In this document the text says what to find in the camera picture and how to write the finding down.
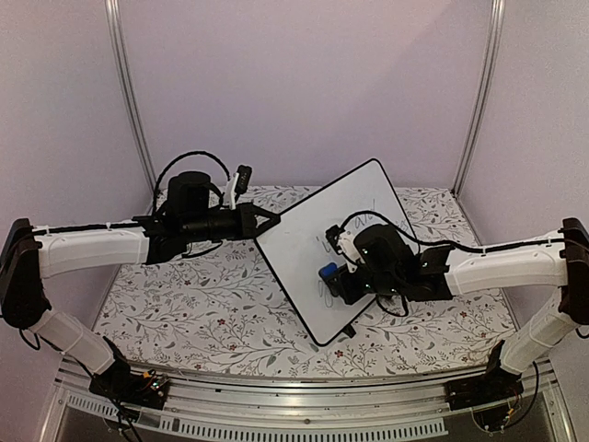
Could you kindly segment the blue whiteboard eraser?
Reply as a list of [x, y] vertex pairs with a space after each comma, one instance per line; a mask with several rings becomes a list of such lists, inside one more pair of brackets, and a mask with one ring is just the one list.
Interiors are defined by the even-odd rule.
[[338, 265], [335, 262], [330, 262], [319, 269], [318, 275], [322, 280], [328, 280], [337, 271]]

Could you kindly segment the white whiteboard black frame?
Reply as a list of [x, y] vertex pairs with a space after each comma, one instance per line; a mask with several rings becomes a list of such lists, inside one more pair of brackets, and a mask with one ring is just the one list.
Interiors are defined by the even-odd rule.
[[371, 158], [283, 211], [280, 223], [255, 239], [272, 275], [319, 347], [330, 344], [375, 301], [368, 294], [349, 306], [329, 292], [318, 274], [330, 263], [346, 263], [326, 240], [328, 228], [363, 210], [377, 212], [415, 234], [382, 164]]

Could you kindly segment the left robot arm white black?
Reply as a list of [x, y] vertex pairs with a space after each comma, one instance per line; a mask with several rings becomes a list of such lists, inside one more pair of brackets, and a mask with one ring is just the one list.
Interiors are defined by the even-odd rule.
[[248, 170], [239, 169], [225, 189], [202, 172], [172, 178], [163, 201], [148, 215], [116, 223], [35, 227], [20, 218], [10, 228], [1, 253], [1, 316], [11, 327], [28, 330], [101, 376], [118, 400], [137, 390], [122, 356], [74, 316], [55, 308], [45, 282], [74, 273], [124, 264], [155, 265], [189, 258], [192, 244], [254, 239], [279, 224], [278, 214], [241, 202]]

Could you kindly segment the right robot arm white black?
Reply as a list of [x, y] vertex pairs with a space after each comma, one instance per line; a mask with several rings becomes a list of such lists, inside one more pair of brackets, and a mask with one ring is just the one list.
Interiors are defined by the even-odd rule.
[[515, 335], [498, 343], [476, 382], [483, 401], [496, 401], [537, 358], [588, 323], [588, 231], [577, 218], [519, 242], [469, 247], [451, 240], [422, 243], [389, 221], [348, 234], [333, 226], [329, 244], [345, 263], [321, 268], [334, 297], [351, 306], [362, 297], [399, 296], [404, 303], [450, 300], [485, 289], [546, 285], [549, 301]]

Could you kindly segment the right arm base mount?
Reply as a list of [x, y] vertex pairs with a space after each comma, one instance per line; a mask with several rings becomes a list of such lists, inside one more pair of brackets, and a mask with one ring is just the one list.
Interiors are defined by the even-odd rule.
[[493, 368], [477, 376], [444, 384], [451, 411], [471, 410], [475, 425], [488, 433], [502, 431], [512, 420], [524, 387], [520, 375]]

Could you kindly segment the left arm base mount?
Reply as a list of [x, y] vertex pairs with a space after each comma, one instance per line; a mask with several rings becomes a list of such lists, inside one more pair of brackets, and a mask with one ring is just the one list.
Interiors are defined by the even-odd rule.
[[169, 377], [149, 370], [136, 374], [126, 368], [112, 366], [94, 375], [89, 391], [93, 394], [145, 408], [162, 410], [169, 392]]

